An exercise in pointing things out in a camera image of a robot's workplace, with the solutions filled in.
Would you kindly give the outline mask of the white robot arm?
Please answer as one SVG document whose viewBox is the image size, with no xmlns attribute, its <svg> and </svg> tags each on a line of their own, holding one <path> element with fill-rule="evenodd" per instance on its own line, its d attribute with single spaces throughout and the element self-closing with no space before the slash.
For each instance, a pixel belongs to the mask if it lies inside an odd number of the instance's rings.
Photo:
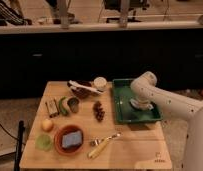
<svg viewBox="0 0 203 171">
<path fill-rule="evenodd" d="M 156 83 L 157 77 L 150 71 L 134 79 L 130 84 L 135 94 L 134 104 L 145 109 L 153 102 L 186 120 L 183 171 L 203 171 L 203 101 L 160 89 Z"/>
</svg>

